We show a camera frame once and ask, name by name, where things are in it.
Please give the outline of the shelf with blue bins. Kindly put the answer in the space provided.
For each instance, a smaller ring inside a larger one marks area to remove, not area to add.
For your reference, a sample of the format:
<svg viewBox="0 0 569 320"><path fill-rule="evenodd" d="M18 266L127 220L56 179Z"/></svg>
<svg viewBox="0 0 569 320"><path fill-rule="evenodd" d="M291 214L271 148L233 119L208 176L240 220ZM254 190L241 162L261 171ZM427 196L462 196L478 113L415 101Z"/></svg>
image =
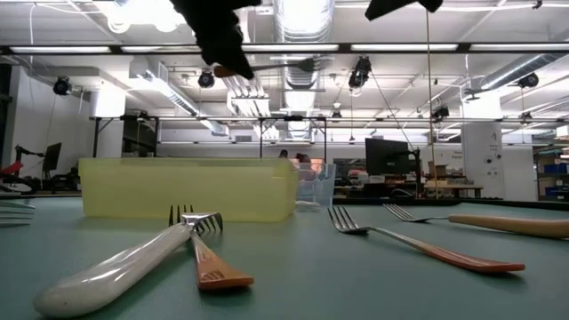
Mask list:
<svg viewBox="0 0 569 320"><path fill-rule="evenodd" d="M569 146L533 148L539 201L569 202Z"/></svg>

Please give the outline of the white ceiling unit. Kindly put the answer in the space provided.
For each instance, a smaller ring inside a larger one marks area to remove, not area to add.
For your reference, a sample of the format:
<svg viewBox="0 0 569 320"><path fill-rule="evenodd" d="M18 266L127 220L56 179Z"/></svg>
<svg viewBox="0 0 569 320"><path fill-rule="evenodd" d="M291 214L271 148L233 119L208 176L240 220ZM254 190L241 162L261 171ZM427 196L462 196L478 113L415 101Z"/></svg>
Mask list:
<svg viewBox="0 0 569 320"><path fill-rule="evenodd" d="M122 92L99 91L91 95L92 117L120 117L125 112L126 97Z"/></svg>

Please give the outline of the wooden handled fork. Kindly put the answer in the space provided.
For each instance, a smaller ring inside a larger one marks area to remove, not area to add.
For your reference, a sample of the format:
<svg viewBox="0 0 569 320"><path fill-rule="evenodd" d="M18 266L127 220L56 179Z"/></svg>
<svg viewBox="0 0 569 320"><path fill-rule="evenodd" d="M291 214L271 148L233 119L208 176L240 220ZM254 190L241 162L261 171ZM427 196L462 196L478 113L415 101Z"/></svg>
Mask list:
<svg viewBox="0 0 569 320"><path fill-rule="evenodd" d="M489 228L524 236L569 239L569 220L529 220L467 214L417 218L396 204L384 204L383 207L395 217L406 222L425 223L430 220L447 220L452 223Z"/></svg>

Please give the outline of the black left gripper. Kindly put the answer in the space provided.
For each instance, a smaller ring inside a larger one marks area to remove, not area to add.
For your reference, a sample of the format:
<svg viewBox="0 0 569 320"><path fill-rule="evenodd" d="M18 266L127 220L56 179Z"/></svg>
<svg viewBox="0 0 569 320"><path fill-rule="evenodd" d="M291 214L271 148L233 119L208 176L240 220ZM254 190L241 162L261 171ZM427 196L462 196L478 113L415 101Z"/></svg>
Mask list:
<svg viewBox="0 0 569 320"><path fill-rule="evenodd" d="M170 0L174 10L181 14L195 33L196 43L202 49L207 65L219 64L246 79L254 73L241 48L235 10L260 5L262 0Z"/></svg>

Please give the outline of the thick white handled fork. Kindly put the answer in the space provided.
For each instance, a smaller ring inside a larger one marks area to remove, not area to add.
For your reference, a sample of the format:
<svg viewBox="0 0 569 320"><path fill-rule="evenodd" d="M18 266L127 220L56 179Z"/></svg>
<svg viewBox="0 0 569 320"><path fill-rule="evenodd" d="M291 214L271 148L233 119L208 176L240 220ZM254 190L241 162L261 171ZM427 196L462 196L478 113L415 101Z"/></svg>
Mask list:
<svg viewBox="0 0 569 320"><path fill-rule="evenodd" d="M145 242L61 279L35 297L35 310L43 316L67 318L104 308L187 242L193 227L193 222L181 217Z"/></svg>

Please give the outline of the black metal frame stand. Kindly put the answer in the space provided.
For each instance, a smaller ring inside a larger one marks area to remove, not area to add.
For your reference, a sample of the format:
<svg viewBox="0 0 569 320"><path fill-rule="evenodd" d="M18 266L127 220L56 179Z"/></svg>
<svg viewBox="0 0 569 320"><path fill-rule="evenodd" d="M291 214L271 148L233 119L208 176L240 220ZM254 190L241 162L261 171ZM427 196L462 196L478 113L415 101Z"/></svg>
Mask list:
<svg viewBox="0 0 569 320"><path fill-rule="evenodd" d="M90 116L90 120L95 122L95 132L93 138L92 151L93 157L97 156L97 148L99 143L99 134L103 132L114 120L127 121L153 121L155 123L154 145L162 143L161 130L164 122L215 122L215 123L240 123L248 122L258 124L260 126L260 134L264 133L263 124L275 124L276 122L305 122L313 124L325 138L324 141L324 160L327 160L327 129L331 119L325 116L112 116L100 117Z"/></svg>

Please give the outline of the slanted silver duct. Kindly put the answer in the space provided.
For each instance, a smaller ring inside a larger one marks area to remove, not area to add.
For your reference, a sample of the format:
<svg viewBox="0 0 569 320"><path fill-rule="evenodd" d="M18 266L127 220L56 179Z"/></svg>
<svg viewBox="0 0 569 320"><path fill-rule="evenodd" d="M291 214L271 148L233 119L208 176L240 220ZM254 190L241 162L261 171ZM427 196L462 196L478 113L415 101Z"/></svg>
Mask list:
<svg viewBox="0 0 569 320"><path fill-rule="evenodd" d="M481 91L496 90L564 58L564 56L566 56L566 52L523 55L492 74L485 76L479 82L478 89Z"/></svg>

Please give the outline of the yellow plastic bin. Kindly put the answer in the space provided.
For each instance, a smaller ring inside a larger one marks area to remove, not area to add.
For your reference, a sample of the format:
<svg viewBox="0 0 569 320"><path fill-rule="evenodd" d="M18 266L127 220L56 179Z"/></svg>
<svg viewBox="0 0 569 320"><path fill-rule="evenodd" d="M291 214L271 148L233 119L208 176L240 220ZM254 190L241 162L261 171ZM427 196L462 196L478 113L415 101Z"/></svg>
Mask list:
<svg viewBox="0 0 569 320"><path fill-rule="evenodd" d="M88 217L162 220L187 206L230 222L285 220L299 182L283 158L83 158L79 177Z"/></svg>

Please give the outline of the orange handled fork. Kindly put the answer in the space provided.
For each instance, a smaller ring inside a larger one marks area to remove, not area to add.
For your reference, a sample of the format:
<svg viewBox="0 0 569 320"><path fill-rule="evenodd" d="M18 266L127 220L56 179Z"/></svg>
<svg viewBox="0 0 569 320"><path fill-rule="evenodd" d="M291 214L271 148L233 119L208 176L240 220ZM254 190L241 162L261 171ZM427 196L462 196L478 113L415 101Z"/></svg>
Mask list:
<svg viewBox="0 0 569 320"><path fill-rule="evenodd" d="M277 68L297 68L303 72L316 72L326 68L329 65L330 60L324 56L316 56L311 58L306 58L303 60L298 60L294 62L287 62L282 64L273 65L259 65L249 67L245 72L237 72L230 68L223 66L216 66L213 68L212 72L215 76L219 78L230 77L230 76L242 76L246 79L252 79L255 77L256 71L271 70Z"/></svg>
<svg viewBox="0 0 569 320"><path fill-rule="evenodd" d="M458 252L449 251L432 244L427 244L417 239L389 231L385 228L370 226L359 227L344 207L328 207L327 211L333 226L342 234L364 236L367 235L369 231L376 232L401 242L402 244L406 244L433 259L443 261L444 263L453 265L457 268L464 268L477 273L498 274L525 270L525 264L523 263L479 259Z"/></svg>
<svg viewBox="0 0 569 320"><path fill-rule="evenodd" d="M189 239L193 245L196 280L200 290L244 288L254 283L252 276L231 267L202 239L202 235L217 236L223 232L223 221L218 212L184 212L179 215L179 218L190 229Z"/></svg>

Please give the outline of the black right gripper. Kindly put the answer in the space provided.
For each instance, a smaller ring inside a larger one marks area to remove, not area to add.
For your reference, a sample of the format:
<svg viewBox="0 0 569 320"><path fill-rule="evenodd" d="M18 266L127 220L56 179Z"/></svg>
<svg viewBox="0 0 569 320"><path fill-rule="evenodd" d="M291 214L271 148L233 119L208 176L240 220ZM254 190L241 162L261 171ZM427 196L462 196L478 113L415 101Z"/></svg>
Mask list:
<svg viewBox="0 0 569 320"><path fill-rule="evenodd" d="M441 7L444 0L417 1L428 12L436 12ZM384 15L404 8L405 6L413 4L415 2L416 0L371 0L365 11L365 17L368 20L376 20Z"/></svg>

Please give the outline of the white rectangular duct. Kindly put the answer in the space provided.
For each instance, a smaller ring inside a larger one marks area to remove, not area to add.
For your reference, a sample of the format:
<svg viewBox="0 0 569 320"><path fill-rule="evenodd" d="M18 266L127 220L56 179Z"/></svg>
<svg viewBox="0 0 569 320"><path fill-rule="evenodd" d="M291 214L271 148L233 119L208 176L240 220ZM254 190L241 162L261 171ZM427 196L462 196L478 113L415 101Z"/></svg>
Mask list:
<svg viewBox="0 0 569 320"><path fill-rule="evenodd" d="M169 82L169 70L158 59L134 58L130 62L129 77L140 79L151 91L160 92L177 109L182 117L194 117L200 124L210 130L214 136L229 136L229 128L218 121L207 120L199 105L183 93L179 87Z"/></svg>

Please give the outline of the overhead beam with light strips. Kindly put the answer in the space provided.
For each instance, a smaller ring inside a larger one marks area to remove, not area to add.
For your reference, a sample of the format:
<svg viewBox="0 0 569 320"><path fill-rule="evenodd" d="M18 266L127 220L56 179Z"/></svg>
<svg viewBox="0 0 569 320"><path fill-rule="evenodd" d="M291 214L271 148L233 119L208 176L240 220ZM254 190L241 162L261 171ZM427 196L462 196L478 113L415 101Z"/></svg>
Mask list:
<svg viewBox="0 0 569 320"><path fill-rule="evenodd" d="M569 42L557 43L324 43L244 44L247 54L388 54L441 52L466 53L569 53ZM164 45L3 45L0 55L179 55L199 54L195 44Z"/></svg>

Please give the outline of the fork tines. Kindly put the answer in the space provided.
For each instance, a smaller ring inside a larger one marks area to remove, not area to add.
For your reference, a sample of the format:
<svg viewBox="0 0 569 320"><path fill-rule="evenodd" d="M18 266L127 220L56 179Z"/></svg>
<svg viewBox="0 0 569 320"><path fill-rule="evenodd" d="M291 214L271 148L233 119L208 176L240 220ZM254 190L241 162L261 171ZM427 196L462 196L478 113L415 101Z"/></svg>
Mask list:
<svg viewBox="0 0 569 320"><path fill-rule="evenodd" d="M33 218L32 212L0 212L0 228L27 226Z"/></svg>

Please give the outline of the green table mat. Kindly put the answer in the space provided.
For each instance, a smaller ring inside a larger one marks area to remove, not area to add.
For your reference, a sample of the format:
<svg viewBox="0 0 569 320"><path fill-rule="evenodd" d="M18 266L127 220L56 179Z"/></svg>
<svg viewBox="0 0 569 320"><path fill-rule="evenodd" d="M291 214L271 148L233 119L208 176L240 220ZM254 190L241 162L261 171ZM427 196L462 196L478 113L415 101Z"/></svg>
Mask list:
<svg viewBox="0 0 569 320"><path fill-rule="evenodd" d="M0 320L43 320L35 296L166 227L158 220L84 216L78 198L35 200L32 223L0 228ZM518 236L444 221L451 213L569 219L558 211L487 204L414 207L428 224L380 206L352 206L362 226L489 260L522 272L481 275L433 260L377 233L337 232L326 211L279 223L229 223L208 244L254 277L239 292L196 288L193 251L181 247L128 292L82 320L569 320L569 241Z"/></svg>

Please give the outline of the wooden desk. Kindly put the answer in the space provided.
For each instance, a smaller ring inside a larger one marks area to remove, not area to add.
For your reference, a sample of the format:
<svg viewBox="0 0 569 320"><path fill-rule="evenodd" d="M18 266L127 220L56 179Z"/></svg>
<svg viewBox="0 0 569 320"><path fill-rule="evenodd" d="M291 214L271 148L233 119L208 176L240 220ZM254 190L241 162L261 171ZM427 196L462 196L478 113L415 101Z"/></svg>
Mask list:
<svg viewBox="0 0 569 320"><path fill-rule="evenodd" d="M426 197L431 198L480 198L484 187L466 178L427 180Z"/></svg>

